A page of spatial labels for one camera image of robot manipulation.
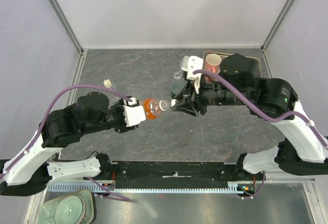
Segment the clear bottle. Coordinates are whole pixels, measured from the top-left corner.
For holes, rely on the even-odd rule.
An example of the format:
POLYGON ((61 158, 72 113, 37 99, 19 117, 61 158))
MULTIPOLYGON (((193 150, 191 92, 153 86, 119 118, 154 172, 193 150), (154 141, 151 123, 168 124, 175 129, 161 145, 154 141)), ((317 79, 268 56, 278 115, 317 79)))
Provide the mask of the clear bottle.
POLYGON ((116 102, 123 97, 123 94, 118 92, 114 87, 109 87, 108 90, 110 91, 113 102, 116 102))

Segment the orange drink bottle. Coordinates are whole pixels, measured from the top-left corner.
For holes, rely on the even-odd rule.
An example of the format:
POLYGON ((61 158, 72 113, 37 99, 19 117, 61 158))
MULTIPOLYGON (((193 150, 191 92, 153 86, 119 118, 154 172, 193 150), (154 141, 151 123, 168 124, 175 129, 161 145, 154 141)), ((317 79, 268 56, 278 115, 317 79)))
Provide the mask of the orange drink bottle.
POLYGON ((153 120, 162 115, 162 112, 170 109, 171 104, 169 101, 155 98, 148 98, 142 102, 142 106, 145 110, 146 118, 153 120))

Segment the cream bottle cap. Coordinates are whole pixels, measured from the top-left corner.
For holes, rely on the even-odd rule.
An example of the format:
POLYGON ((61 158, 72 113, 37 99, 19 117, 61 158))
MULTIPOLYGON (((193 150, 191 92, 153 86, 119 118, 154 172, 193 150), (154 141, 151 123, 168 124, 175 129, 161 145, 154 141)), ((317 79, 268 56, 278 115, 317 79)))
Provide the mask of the cream bottle cap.
POLYGON ((103 84, 104 84, 105 88, 111 88, 112 87, 112 82, 109 79, 105 79, 103 84))

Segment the white bottle cap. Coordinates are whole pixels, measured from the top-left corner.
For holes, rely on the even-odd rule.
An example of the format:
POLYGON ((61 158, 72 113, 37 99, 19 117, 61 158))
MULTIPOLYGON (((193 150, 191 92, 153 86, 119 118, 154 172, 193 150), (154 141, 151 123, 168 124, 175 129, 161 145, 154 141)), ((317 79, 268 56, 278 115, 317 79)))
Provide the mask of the white bottle cap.
POLYGON ((173 99, 171 100, 171 107, 175 106, 177 103, 177 99, 173 99))

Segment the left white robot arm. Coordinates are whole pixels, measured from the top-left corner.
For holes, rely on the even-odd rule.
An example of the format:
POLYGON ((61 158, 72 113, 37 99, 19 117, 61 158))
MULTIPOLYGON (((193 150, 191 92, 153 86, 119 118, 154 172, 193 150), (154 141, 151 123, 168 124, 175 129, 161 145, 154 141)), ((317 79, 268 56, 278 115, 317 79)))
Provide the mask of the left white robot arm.
POLYGON ((77 143, 86 134, 114 129, 124 133, 134 130, 128 126, 126 107, 136 107, 137 98, 130 101, 118 100, 113 106, 100 92, 81 96, 76 103, 52 111, 36 142, 26 145, 28 150, 22 158, 1 160, 1 172, 5 179, 1 183, 2 196, 31 196, 43 191, 48 185, 61 180, 92 177, 96 180, 108 179, 113 174, 113 166, 105 153, 80 161, 48 162, 48 159, 67 146, 77 143))

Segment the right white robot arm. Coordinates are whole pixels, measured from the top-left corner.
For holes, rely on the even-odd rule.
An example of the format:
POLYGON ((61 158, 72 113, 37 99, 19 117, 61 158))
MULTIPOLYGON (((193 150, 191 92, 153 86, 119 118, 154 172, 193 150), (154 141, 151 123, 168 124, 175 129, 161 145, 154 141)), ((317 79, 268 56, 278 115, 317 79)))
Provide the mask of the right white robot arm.
POLYGON ((173 111, 200 116, 208 106, 247 106, 250 114, 268 121, 285 137, 271 149, 243 153, 236 164, 219 166, 222 179, 260 179, 268 172, 327 174, 327 138, 308 118, 292 86, 283 79, 262 77, 257 59, 238 53, 185 56, 174 80, 173 111))

